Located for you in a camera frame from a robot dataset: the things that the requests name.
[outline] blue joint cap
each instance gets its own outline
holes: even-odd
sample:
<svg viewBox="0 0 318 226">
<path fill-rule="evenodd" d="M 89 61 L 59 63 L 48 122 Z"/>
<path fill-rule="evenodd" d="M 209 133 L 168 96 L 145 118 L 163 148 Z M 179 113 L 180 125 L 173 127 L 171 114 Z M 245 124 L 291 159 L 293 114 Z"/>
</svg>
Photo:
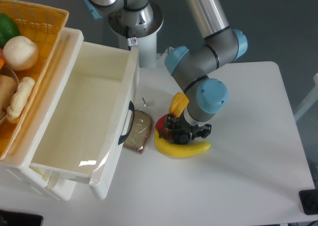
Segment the blue joint cap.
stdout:
<svg viewBox="0 0 318 226">
<path fill-rule="evenodd" d="M 241 32 L 238 29 L 233 29 L 232 31 L 236 34 L 238 38 L 238 54 L 234 59 L 236 60 L 238 57 L 244 55 L 244 53 L 247 51 L 248 43 L 247 43 L 247 38 L 243 34 L 243 32 Z"/>
<path fill-rule="evenodd" d="M 197 102 L 206 113 L 219 112 L 229 98 L 229 92 L 225 84 L 216 78 L 202 81 L 197 88 Z"/>
<path fill-rule="evenodd" d="M 97 13 L 97 11 L 95 10 L 95 8 L 93 7 L 93 5 L 89 2 L 89 0 L 83 0 L 84 3 L 86 4 L 86 7 L 88 8 L 88 10 L 90 11 L 90 14 L 92 15 L 92 17 L 96 20 L 96 19 L 100 19 L 101 16 Z"/>
<path fill-rule="evenodd" d="M 178 46 L 174 48 L 165 58 L 164 64 L 167 67 L 170 75 L 173 74 L 175 68 L 183 58 L 183 56 L 188 53 L 189 49 L 186 46 Z"/>
</svg>

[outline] orange carrot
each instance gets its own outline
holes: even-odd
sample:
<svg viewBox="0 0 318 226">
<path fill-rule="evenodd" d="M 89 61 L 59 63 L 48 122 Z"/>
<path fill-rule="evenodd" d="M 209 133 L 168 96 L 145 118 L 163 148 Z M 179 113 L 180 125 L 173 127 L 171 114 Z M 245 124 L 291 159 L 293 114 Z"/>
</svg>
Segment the orange carrot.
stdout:
<svg viewBox="0 0 318 226">
<path fill-rule="evenodd" d="M 4 58 L 0 57 L 0 70 L 1 70 L 2 66 L 4 65 L 4 63 L 5 63 Z"/>
</svg>

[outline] plastic bag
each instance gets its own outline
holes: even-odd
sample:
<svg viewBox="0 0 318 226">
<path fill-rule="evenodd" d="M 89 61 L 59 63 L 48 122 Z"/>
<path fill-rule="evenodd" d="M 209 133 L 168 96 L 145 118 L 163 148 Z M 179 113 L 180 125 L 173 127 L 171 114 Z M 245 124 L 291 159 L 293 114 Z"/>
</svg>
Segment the plastic bag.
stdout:
<svg viewBox="0 0 318 226">
<path fill-rule="evenodd" d="M 135 107 L 135 119 L 132 130 L 128 138 L 124 142 L 124 147 L 138 153 L 143 153 L 147 148 L 147 140 L 150 138 L 151 130 L 153 128 L 153 119 L 146 112 L 148 106 L 153 106 L 154 102 L 146 102 L 143 98 L 143 105 Z"/>
</svg>

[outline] yellow pepper slice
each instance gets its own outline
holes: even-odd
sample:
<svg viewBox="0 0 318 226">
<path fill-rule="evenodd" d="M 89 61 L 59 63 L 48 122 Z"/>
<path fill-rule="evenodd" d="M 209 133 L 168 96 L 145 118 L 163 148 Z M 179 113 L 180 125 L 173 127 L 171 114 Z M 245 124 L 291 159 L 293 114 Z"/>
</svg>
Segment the yellow pepper slice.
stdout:
<svg viewBox="0 0 318 226">
<path fill-rule="evenodd" d="M 184 93 L 176 93 L 170 104 L 169 113 L 173 114 L 176 118 L 180 117 L 188 103 L 189 99 L 187 98 L 187 96 L 185 96 Z"/>
</svg>

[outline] sticker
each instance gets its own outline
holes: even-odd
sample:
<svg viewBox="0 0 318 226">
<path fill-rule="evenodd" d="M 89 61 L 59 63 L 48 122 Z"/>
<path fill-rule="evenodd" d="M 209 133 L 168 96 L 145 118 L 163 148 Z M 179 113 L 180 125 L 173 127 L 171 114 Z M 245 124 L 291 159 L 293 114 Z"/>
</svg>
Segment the sticker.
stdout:
<svg viewBox="0 0 318 226">
<path fill-rule="evenodd" d="M 127 42 L 128 42 L 128 46 L 138 45 L 137 37 L 128 38 Z"/>
</svg>

